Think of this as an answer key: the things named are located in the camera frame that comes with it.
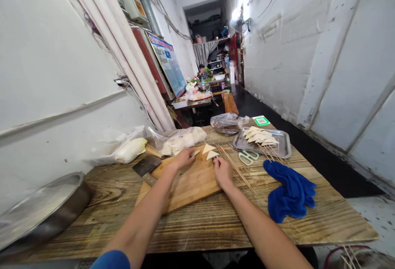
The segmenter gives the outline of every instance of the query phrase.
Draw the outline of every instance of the cutting board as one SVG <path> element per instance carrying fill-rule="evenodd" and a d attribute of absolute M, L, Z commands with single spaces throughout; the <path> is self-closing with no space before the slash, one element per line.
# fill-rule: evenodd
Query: cutting board
<path fill-rule="evenodd" d="M 180 170 L 174 179 L 169 199 L 163 210 L 164 214 L 190 205 L 221 190 L 215 180 L 213 160 L 206 160 L 208 152 L 202 154 L 203 149 L 204 146 L 197 148 L 200 153 L 195 156 L 194 163 Z M 162 160 L 162 163 L 151 173 L 152 176 L 158 179 L 173 160 L 174 157 Z M 151 187 L 143 182 L 136 205 L 150 189 Z"/>

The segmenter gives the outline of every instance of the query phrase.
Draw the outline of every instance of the person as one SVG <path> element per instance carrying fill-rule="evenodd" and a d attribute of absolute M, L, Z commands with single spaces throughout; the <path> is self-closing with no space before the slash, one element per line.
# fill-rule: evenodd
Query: person
<path fill-rule="evenodd" d="M 91 269 L 140 268 L 156 230 L 178 171 L 193 163 L 195 148 L 182 150 L 92 264 Z M 294 243 L 277 224 L 254 205 L 233 183 L 232 167 L 223 158 L 214 161 L 215 178 L 229 197 L 256 253 L 268 269 L 311 269 Z"/>
<path fill-rule="evenodd" d="M 204 65 L 200 64 L 200 65 L 199 65 L 199 72 L 197 73 L 197 77 L 198 77 L 200 80 L 205 80 L 205 79 L 207 79 L 207 78 L 210 78 L 210 77 L 211 77 L 211 74 L 208 75 L 208 74 L 206 73 L 206 67 L 205 67 Z"/>

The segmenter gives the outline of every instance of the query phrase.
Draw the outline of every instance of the bulletin board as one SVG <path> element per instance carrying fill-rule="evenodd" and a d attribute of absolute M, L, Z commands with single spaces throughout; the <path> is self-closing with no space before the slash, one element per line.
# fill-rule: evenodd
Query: bulletin board
<path fill-rule="evenodd" d="M 148 32 L 147 37 L 174 94 L 176 97 L 180 97 L 185 91 L 186 81 L 182 75 L 173 46 Z"/>

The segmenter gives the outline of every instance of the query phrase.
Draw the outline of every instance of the blue sleeve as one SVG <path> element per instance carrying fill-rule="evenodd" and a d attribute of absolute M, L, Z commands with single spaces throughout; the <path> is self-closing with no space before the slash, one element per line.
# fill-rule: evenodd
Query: blue sleeve
<path fill-rule="evenodd" d="M 110 250 L 98 257 L 91 269 L 130 269 L 130 263 L 120 250 Z"/>

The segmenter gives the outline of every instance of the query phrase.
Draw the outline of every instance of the green sign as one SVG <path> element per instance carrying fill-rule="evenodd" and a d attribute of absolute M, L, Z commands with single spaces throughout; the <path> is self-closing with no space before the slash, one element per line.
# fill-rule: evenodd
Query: green sign
<path fill-rule="evenodd" d="M 267 120 L 265 116 L 252 117 L 252 119 L 254 119 L 258 126 L 266 126 L 270 124 L 269 120 Z"/>

